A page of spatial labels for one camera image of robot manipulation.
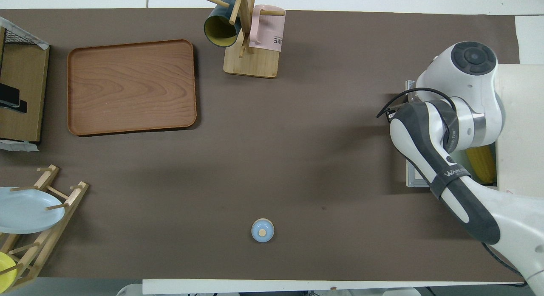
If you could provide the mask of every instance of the small round blue object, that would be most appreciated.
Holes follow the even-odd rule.
[[[258,219],[251,226],[251,235],[257,242],[268,242],[274,236],[274,225],[268,219]]]

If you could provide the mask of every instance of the mug handle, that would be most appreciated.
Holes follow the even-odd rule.
[[[251,19],[251,30],[249,31],[249,39],[253,40],[256,44],[260,44],[258,40],[258,30],[259,30],[259,17],[261,15],[261,10],[264,8],[259,8],[253,10],[253,16]]]

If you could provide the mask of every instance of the dark blue mug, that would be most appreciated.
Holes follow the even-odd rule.
[[[236,17],[234,25],[229,23],[235,0],[221,1],[228,3],[229,7],[215,6],[204,22],[204,34],[212,44],[227,48],[236,42],[241,30],[241,23],[239,17]]]

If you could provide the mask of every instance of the dish rack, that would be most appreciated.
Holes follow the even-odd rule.
[[[38,168],[37,170],[43,172],[43,174],[33,186],[24,186],[16,188],[16,190],[37,189],[43,192],[49,191],[61,201],[64,200],[64,203],[59,207],[65,208],[65,213],[60,221],[51,228],[39,232],[33,242],[24,246],[16,247],[20,236],[22,236],[21,234],[0,232],[0,252],[5,253],[14,260],[16,265],[11,268],[11,271],[17,271],[15,280],[4,292],[11,292],[17,288],[21,288],[32,283],[37,278],[83,195],[85,195],[85,192],[89,188],[89,184],[82,181],[76,186],[70,187],[70,190],[72,190],[70,195],[65,195],[51,186],[51,183],[60,170],[58,167],[50,165],[47,168]],[[15,254],[22,252],[25,252],[22,257],[15,256]]]

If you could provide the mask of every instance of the brown tabletop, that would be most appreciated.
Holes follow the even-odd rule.
[[[209,9],[1,10],[51,44],[40,152],[0,151],[0,186],[62,168],[91,184],[42,276],[518,281],[428,189],[377,111],[464,40],[518,63],[513,16],[289,11],[278,77],[223,72]],[[76,137],[66,127],[74,48],[187,39],[198,119],[189,129]],[[258,218],[272,241],[250,235]]]

